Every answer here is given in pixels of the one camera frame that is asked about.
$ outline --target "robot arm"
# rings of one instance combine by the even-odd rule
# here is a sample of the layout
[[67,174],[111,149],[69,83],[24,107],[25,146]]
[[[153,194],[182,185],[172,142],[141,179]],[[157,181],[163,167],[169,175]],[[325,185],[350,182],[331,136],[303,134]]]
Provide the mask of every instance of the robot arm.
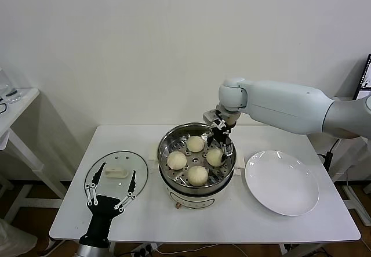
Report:
[[316,88],[275,81],[228,79],[219,87],[217,108],[204,120],[232,128],[241,113],[296,134],[326,132],[338,138],[371,139],[371,96],[334,102]]

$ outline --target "metal rim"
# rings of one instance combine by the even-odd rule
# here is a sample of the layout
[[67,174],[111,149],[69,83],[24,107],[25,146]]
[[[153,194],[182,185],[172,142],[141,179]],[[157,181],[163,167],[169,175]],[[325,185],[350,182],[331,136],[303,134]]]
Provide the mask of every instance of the metal rim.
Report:
[[[233,175],[234,165],[237,158],[235,153],[227,160],[224,165],[220,167],[213,167],[208,163],[206,163],[205,166],[206,150],[212,148],[213,145],[215,146],[214,143],[210,147],[205,146],[205,148],[198,153],[189,152],[187,150],[187,147],[184,146],[186,145],[187,135],[198,135],[203,137],[203,139],[205,140],[208,130],[211,129],[211,126],[199,122],[179,125],[169,130],[159,142],[157,148],[157,160],[159,163],[159,170],[161,172],[162,179],[168,186],[177,190],[179,193],[185,196],[202,197],[208,194],[217,193],[218,191],[223,189],[223,186],[227,185]],[[185,168],[177,171],[172,170],[167,166],[165,160],[165,157],[167,157],[172,151],[181,151],[186,155],[188,161],[192,159],[192,157],[194,157],[193,160],[196,159],[197,162],[187,162],[187,166]],[[197,163],[200,163],[201,166],[204,166],[209,171],[209,180],[207,185],[198,187],[192,186],[188,182],[186,182],[187,175],[184,174],[187,173],[187,169],[189,167],[198,165]]]
[[99,158],[96,162],[94,162],[94,164],[93,164],[93,165],[90,167],[90,169],[87,171],[86,176],[85,176],[85,180],[83,181],[83,189],[84,189],[84,191],[85,191],[85,195],[86,195],[86,196],[87,196],[87,194],[86,194],[86,190],[85,190],[85,182],[86,182],[86,178],[88,177],[88,174],[90,173],[90,171],[93,169],[94,165],[96,165],[97,162],[101,161],[103,158],[105,158],[105,157],[107,157],[107,156],[109,156],[109,155],[111,155],[111,154],[115,154],[115,153],[132,153],[132,154],[135,154],[135,155],[139,156],[139,157],[144,161],[144,163],[146,164],[146,167],[147,167],[147,177],[146,177],[146,181],[144,182],[143,188],[142,188],[142,189],[141,189],[141,190],[136,194],[136,196],[138,196],[138,195],[142,192],[142,190],[144,189],[144,187],[146,186],[147,181],[148,181],[148,164],[147,164],[147,162],[144,160],[144,158],[141,157],[139,154],[134,153],[133,151],[126,151],[126,150],[124,150],[124,151],[113,151],[112,153],[106,154],[106,155],[102,156],[101,158]]

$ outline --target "glass lid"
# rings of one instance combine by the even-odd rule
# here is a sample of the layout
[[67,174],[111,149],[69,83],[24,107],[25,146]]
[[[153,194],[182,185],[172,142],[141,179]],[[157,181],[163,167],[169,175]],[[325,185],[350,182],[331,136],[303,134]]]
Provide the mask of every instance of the glass lid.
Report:
[[99,159],[86,175],[84,186],[88,206],[98,205],[101,196],[119,199],[114,209],[123,211],[146,185],[145,160],[131,151],[115,151]]

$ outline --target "white wall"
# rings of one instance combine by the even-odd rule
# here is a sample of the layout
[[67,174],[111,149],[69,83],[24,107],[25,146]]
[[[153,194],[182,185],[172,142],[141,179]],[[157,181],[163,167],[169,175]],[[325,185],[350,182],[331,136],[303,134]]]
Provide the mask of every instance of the white wall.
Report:
[[225,77],[351,95],[369,1],[0,0],[0,66],[42,92],[17,132],[67,178],[98,124],[201,120]]

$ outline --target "cable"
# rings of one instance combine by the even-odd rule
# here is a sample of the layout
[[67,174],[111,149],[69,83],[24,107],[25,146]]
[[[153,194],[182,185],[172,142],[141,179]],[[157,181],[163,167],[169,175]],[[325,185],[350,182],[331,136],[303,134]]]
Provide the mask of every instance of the cable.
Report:
[[133,254],[133,253],[135,253],[135,251],[125,252],[125,253],[121,253],[120,255],[117,255],[117,257],[124,256],[127,254]]
[[205,247],[201,247],[201,248],[198,248],[198,249],[194,249],[194,250],[184,250],[184,251],[177,251],[177,252],[169,252],[169,253],[164,253],[164,252],[161,252],[160,250],[158,250],[158,248],[156,248],[155,250],[160,253],[160,254],[163,254],[163,255],[169,255],[169,254],[178,254],[178,253],[185,253],[185,252],[195,252],[195,251],[199,251],[199,250],[202,250],[204,248],[207,248],[207,247],[214,247],[218,244],[213,244],[213,245],[207,245]]
[[0,105],[4,105],[5,106],[4,110],[0,111],[0,114],[2,114],[2,113],[4,113],[8,109],[8,106],[7,106],[6,103],[0,103]]
[[332,153],[332,150],[334,149],[335,145],[337,144],[337,142],[339,142],[340,139],[337,139],[334,143],[334,145],[332,145],[331,149],[330,149],[330,153]]
[[238,250],[240,250],[242,252],[242,254],[244,254],[246,257],[248,257],[248,255],[245,253],[245,251],[243,251],[242,249],[240,249],[240,247],[238,247],[237,245],[233,244],[234,247],[238,248]]
[[367,249],[371,252],[371,248],[367,245],[367,243],[365,243],[365,241],[361,238],[361,241],[363,242],[363,244],[365,245],[365,247],[367,247]]

